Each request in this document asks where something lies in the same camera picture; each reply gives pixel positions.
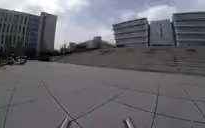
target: white building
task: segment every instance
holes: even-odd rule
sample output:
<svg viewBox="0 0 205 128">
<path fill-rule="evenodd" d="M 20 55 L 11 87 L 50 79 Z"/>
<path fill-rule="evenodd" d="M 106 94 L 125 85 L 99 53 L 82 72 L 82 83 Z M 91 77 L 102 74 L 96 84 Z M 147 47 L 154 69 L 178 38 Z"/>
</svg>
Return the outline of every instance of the white building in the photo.
<svg viewBox="0 0 205 128">
<path fill-rule="evenodd" d="M 150 46 L 174 46 L 174 33 L 170 20 L 150 23 Z"/>
<path fill-rule="evenodd" d="M 148 46 L 149 25 L 147 18 L 113 25 L 117 47 Z"/>
<path fill-rule="evenodd" d="M 41 16 L 0 9 L 0 51 L 9 54 L 36 56 L 54 49 L 57 17 Z"/>
<path fill-rule="evenodd" d="M 205 12 L 176 13 L 173 24 L 177 46 L 205 46 Z"/>
</svg>

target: building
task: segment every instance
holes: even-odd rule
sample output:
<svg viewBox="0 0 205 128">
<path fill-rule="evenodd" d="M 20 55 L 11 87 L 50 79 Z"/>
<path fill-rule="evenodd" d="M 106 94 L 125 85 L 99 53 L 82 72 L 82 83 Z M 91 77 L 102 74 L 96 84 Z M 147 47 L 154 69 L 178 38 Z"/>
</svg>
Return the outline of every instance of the building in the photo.
<svg viewBox="0 0 205 128">
<path fill-rule="evenodd" d="M 150 23 L 150 46 L 175 46 L 170 20 L 152 21 Z"/>
<path fill-rule="evenodd" d="M 36 56 L 54 49 L 57 17 L 0 9 L 0 53 Z"/>
<path fill-rule="evenodd" d="M 173 24 L 177 46 L 205 46 L 205 12 L 176 13 Z"/>
<path fill-rule="evenodd" d="M 96 36 L 92 40 L 88 40 L 77 44 L 77 50 L 89 50 L 89 49 L 102 49 L 102 48 L 113 48 L 114 45 L 102 40 L 101 36 Z"/>
<path fill-rule="evenodd" d="M 113 25 L 117 47 L 145 47 L 149 41 L 147 18 L 131 20 Z"/>
</svg>

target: sky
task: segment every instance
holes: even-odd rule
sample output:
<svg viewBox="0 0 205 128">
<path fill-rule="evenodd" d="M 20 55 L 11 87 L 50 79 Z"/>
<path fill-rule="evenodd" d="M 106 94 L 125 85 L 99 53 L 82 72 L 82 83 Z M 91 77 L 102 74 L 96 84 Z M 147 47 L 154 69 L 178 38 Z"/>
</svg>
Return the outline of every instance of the sky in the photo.
<svg viewBox="0 0 205 128">
<path fill-rule="evenodd" d="M 94 36 L 114 43 L 112 24 L 147 17 L 171 19 L 176 12 L 205 11 L 205 0 L 0 0 L 0 8 L 58 16 L 55 48 Z"/>
</svg>

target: window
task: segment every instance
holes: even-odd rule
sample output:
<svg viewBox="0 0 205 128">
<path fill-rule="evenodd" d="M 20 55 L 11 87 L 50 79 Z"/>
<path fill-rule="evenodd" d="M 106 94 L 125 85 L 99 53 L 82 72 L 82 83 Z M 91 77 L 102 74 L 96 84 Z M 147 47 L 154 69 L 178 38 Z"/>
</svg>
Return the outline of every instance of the window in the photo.
<svg viewBox="0 0 205 128">
<path fill-rule="evenodd" d="M 5 16 L 5 14 L 4 14 L 4 13 L 2 13 L 2 14 L 1 14 L 0 21 L 3 21 L 4 16 Z"/>
<path fill-rule="evenodd" d="M 160 37 L 163 37 L 163 26 L 160 24 Z"/>
<path fill-rule="evenodd" d="M 9 32 L 9 25 L 7 25 L 7 32 Z"/>
<path fill-rule="evenodd" d="M 7 21 L 7 17 L 8 17 L 8 14 L 6 13 L 6 15 L 5 15 L 5 19 L 4 19 L 5 21 Z"/>
<path fill-rule="evenodd" d="M 13 25 L 12 25 L 12 27 L 11 27 L 11 29 L 10 29 L 10 32 L 11 32 L 11 33 L 13 32 Z"/>
<path fill-rule="evenodd" d="M 3 44 L 4 43 L 4 36 L 2 35 L 1 36 L 1 44 Z"/>
<path fill-rule="evenodd" d="M 18 33 L 19 33 L 19 34 L 21 33 L 21 26 L 19 26 L 19 31 L 18 31 Z"/>
<path fill-rule="evenodd" d="M 27 17 L 25 17 L 24 24 L 27 24 Z"/>
<path fill-rule="evenodd" d="M 0 24 L 0 31 L 1 31 L 1 26 L 2 26 L 2 25 Z"/>
<path fill-rule="evenodd" d="M 25 34 L 25 27 L 23 27 L 23 35 Z"/>
<path fill-rule="evenodd" d="M 20 23 L 23 23 L 23 16 L 20 16 Z"/>
<path fill-rule="evenodd" d="M 2 32 L 5 32 L 6 24 L 3 24 Z"/>
<path fill-rule="evenodd" d="M 12 15 L 9 14 L 9 22 L 11 22 L 11 21 L 12 21 Z"/>
</svg>

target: gray pavement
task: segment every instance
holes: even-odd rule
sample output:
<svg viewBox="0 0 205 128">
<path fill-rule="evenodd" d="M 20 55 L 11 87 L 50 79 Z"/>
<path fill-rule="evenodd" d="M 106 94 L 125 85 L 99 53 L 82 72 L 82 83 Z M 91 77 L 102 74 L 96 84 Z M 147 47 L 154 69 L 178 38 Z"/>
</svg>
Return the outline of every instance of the gray pavement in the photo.
<svg viewBox="0 0 205 128">
<path fill-rule="evenodd" d="M 205 128 L 205 77 L 30 61 L 0 69 L 0 128 Z"/>
</svg>

